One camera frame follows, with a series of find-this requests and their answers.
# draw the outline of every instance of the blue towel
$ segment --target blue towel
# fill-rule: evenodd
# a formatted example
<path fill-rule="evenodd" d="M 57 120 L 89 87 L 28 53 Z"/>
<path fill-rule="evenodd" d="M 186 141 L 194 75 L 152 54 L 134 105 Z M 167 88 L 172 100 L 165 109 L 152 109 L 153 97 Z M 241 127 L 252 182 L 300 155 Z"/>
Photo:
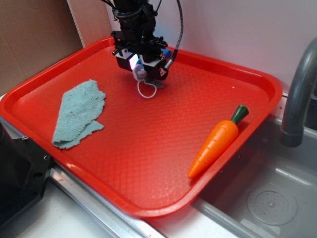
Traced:
<path fill-rule="evenodd" d="M 64 93 L 52 144 L 68 149 L 104 126 L 95 121 L 102 113 L 106 95 L 89 80 Z"/>

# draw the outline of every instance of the faucet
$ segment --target faucet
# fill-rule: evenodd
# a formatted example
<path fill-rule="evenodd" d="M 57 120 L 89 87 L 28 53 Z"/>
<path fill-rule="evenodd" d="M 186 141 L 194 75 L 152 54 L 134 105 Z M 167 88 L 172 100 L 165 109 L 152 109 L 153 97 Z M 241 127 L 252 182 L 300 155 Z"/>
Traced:
<path fill-rule="evenodd" d="M 317 129 L 317 38 L 305 50 L 288 94 L 280 142 L 288 147 L 302 143 L 305 126 Z"/>

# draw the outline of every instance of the orange carrot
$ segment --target orange carrot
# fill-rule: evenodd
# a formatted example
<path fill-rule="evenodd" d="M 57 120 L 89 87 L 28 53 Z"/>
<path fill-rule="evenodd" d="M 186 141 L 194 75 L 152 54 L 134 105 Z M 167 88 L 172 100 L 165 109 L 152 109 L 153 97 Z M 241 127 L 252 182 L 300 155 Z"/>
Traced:
<path fill-rule="evenodd" d="M 190 167 L 190 179 L 211 165 L 231 145 L 239 134 L 237 124 L 247 114 L 248 109 L 240 105 L 230 120 L 223 120 L 215 126 Z"/>

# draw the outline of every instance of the sink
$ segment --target sink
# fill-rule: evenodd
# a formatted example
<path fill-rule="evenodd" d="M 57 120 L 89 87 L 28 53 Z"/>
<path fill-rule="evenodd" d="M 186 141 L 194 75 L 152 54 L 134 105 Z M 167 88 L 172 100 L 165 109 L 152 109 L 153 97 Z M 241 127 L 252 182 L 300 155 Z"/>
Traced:
<path fill-rule="evenodd" d="M 316 237 L 317 132 L 305 128 L 302 145 L 288 148 L 280 125 L 269 116 L 195 202 L 240 237 Z"/>

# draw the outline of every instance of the white cable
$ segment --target white cable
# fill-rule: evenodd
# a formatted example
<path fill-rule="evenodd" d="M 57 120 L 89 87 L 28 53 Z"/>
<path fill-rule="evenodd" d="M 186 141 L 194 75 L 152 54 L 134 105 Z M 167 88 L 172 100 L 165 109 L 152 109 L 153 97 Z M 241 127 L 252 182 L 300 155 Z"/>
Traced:
<path fill-rule="evenodd" d="M 145 96 L 143 93 L 141 93 L 141 90 L 140 90 L 140 82 L 143 82 L 144 84 L 153 86 L 153 87 L 155 88 L 154 93 L 153 93 L 152 95 L 150 95 L 150 96 Z M 137 86 L 137 87 L 138 87 L 138 92 L 139 92 L 139 94 L 140 94 L 142 97 L 147 98 L 147 99 L 154 97 L 155 94 L 157 93 L 157 90 L 158 90 L 158 88 L 157 88 L 154 84 L 152 84 L 152 83 L 146 83 L 144 79 L 138 81 L 138 86 Z"/>

